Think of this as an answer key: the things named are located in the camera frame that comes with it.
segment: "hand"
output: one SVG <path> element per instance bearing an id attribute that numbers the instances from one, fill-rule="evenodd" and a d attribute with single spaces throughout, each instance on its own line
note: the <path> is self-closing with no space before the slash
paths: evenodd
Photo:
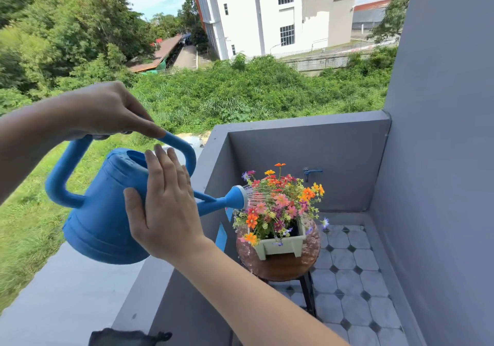
<path id="1" fill-rule="evenodd" d="M 154 124 L 139 101 L 120 81 L 97 83 L 46 100 L 71 127 L 67 140 L 86 134 L 109 135 L 129 131 L 153 138 L 166 131 Z"/>
<path id="2" fill-rule="evenodd" d="M 172 148 L 166 153 L 157 144 L 155 153 L 145 152 L 149 170 L 146 210 L 136 189 L 126 188 L 127 216 L 134 239 L 152 256 L 176 266 L 211 240 L 202 231 L 185 165 L 180 165 Z"/>

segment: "flower pot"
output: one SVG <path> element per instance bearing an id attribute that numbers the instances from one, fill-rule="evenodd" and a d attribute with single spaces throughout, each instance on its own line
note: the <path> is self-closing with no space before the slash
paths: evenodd
<path id="1" fill-rule="evenodd" d="M 302 245 L 306 238 L 306 226 L 302 218 L 299 218 L 297 223 L 299 235 L 281 238 L 281 242 L 283 243 L 281 246 L 274 238 L 261 239 L 259 243 L 254 246 L 259 259 L 266 260 L 266 255 L 274 254 L 293 253 L 296 257 L 302 256 Z"/>

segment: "watering can handle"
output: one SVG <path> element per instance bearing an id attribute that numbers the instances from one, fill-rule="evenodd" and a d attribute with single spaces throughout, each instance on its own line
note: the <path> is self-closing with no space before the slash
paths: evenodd
<path id="1" fill-rule="evenodd" d="M 89 148 L 92 140 L 93 136 L 88 134 L 81 139 L 71 141 L 48 176 L 45 185 L 46 193 L 55 203 L 70 208 L 82 207 L 85 196 L 69 192 L 66 188 L 66 184 L 70 175 Z M 189 174 L 192 175 L 194 173 L 197 159 L 196 153 L 190 144 L 169 132 L 166 132 L 165 136 L 163 138 L 158 138 L 158 140 L 182 151 L 185 156 L 185 166 L 187 167 Z"/>

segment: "watering can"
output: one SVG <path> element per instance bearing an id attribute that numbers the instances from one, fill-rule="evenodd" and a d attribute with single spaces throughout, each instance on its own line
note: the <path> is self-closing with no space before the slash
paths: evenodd
<path id="1" fill-rule="evenodd" d="M 124 189 L 133 187 L 146 199 L 148 169 L 144 153 L 129 149 L 112 150 L 84 195 L 67 191 L 66 183 L 93 141 L 92 135 L 71 141 L 46 180 L 49 198 L 64 207 L 72 208 L 63 226 L 67 242 L 79 253 L 109 264 L 132 264 L 149 254 L 130 234 L 125 210 Z M 159 141 L 179 150 L 185 156 L 190 176 L 196 168 L 196 154 L 190 144 L 167 132 Z M 244 209 L 247 193 L 241 186 L 222 198 L 194 191 L 199 215 L 225 209 Z"/>

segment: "tiled floor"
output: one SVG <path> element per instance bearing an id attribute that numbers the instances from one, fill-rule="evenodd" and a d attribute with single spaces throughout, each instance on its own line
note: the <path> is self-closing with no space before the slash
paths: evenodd
<path id="1" fill-rule="evenodd" d="M 312 270 L 318 318 L 351 346 L 408 346 L 365 228 L 333 225 L 319 235 Z M 270 284 L 305 307 L 299 281 Z"/>

